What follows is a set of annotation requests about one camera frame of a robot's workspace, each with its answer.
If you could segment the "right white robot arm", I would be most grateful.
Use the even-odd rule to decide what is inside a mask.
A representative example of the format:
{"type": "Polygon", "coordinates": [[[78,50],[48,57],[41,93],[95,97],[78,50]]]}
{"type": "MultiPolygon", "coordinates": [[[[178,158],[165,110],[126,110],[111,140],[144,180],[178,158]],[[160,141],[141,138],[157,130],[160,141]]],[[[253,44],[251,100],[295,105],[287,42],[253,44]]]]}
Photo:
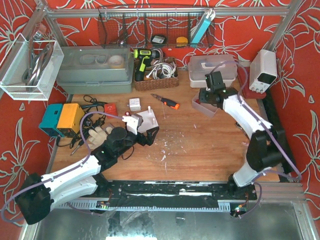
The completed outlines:
{"type": "Polygon", "coordinates": [[[239,188],[250,185],[259,175],[284,161],[283,154],[268,134],[282,141],[284,132],[260,117],[235,88],[226,87],[220,71],[206,74],[205,82],[206,87],[199,91],[199,102],[224,110],[249,138],[244,164],[229,181],[239,188]]]}

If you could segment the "orange black handled pliers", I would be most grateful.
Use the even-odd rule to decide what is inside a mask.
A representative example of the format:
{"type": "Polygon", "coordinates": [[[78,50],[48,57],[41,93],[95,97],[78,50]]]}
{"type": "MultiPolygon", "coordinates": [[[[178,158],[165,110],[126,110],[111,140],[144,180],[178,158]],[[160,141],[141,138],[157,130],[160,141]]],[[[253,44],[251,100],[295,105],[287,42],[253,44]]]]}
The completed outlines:
{"type": "Polygon", "coordinates": [[[151,93],[150,95],[152,97],[154,97],[155,99],[159,100],[160,102],[162,102],[164,105],[166,105],[166,106],[168,106],[168,107],[170,107],[172,109],[178,110],[179,107],[180,107],[180,105],[177,102],[175,102],[175,101],[173,101],[171,99],[162,97],[162,96],[154,94],[154,93],[151,93]]]}

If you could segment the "white peg base plate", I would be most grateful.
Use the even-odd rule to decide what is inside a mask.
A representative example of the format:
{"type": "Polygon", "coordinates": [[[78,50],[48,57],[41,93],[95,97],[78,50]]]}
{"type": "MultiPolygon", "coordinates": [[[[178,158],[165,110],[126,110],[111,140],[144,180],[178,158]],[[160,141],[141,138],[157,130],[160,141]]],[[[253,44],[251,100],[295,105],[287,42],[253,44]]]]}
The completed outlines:
{"type": "Polygon", "coordinates": [[[159,126],[155,113],[150,106],[148,106],[147,110],[139,112],[137,114],[141,116],[143,120],[141,125],[137,129],[139,133],[141,134],[145,133],[147,130],[150,130],[159,126]]]}

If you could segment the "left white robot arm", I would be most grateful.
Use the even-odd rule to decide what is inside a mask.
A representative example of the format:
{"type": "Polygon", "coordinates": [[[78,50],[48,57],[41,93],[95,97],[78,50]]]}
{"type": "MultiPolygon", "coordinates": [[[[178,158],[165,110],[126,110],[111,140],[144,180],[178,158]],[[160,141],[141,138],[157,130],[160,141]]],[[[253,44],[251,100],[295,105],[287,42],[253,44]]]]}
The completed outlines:
{"type": "Polygon", "coordinates": [[[30,174],[14,198],[28,225],[43,220],[54,208],[78,197],[91,195],[103,182],[102,172],[118,162],[118,158],[135,144],[151,146],[159,127],[134,134],[115,127],[106,140],[82,160],[42,176],[30,174]]]}

